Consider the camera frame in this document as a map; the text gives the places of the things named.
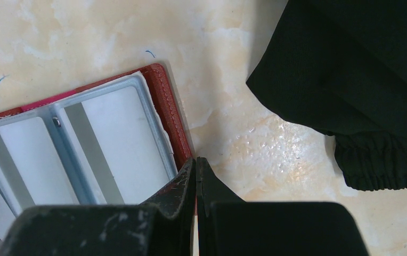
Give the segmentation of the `black cloth garment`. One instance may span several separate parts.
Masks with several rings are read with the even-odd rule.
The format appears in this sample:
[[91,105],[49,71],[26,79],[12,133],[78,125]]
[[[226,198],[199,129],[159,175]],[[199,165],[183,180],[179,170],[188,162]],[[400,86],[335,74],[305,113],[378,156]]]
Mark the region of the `black cloth garment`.
[[407,188],[407,1],[289,1],[247,86],[333,136],[349,187]]

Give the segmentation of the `red leather card holder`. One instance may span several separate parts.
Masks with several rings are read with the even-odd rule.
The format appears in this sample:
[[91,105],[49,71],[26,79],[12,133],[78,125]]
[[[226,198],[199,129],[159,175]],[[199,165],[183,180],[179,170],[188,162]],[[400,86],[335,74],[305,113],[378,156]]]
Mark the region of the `red leather card holder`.
[[79,200],[78,204],[108,204],[105,202],[93,174],[86,172],[80,160],[81,153],[75,148],[77,138],[75,135],[70,134],[73,131],[70,122],[63,119],[65,116],[64,108],[128,86],[137,88],[140,97],[144,98],[144,108],[151,108],[152,118],[158,126],[159,135],[164,140],[172,162],[176,167],[172,180],[186,159],[191,156],[191,150],[169,84],[167,72],[161,64],[154,63],[1,112],[0,120],[14,119],[18,121],[31,117],[42,118]]

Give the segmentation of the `white credit card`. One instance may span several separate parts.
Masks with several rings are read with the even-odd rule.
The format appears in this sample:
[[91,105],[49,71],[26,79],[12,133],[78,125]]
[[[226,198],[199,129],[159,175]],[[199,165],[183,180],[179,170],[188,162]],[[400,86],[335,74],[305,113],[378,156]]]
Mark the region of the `white credit card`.
[[88,174],[108,204],[140,204],[175,175],[151,108],[134,86],[64,108]]
[[15,214],[79,203],[42,118],[0,120],[0,191]]

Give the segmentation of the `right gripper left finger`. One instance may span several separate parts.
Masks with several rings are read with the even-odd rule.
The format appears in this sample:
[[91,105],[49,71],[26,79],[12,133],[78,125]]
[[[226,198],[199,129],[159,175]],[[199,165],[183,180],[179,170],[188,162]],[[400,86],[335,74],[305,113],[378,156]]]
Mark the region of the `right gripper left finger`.
[[148,222],[146,255],[191,255],[196,201],[196,160],[188,158],[178,174],[141,205],[154,210]]

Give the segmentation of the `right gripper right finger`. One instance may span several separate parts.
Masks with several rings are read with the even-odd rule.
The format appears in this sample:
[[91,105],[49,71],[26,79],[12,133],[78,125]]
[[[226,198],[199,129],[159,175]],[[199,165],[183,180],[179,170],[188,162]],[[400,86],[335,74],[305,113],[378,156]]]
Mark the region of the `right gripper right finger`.
[[246,202],[216,176],[206,158],[197,158],[196,173],[199,254],[236,255]]

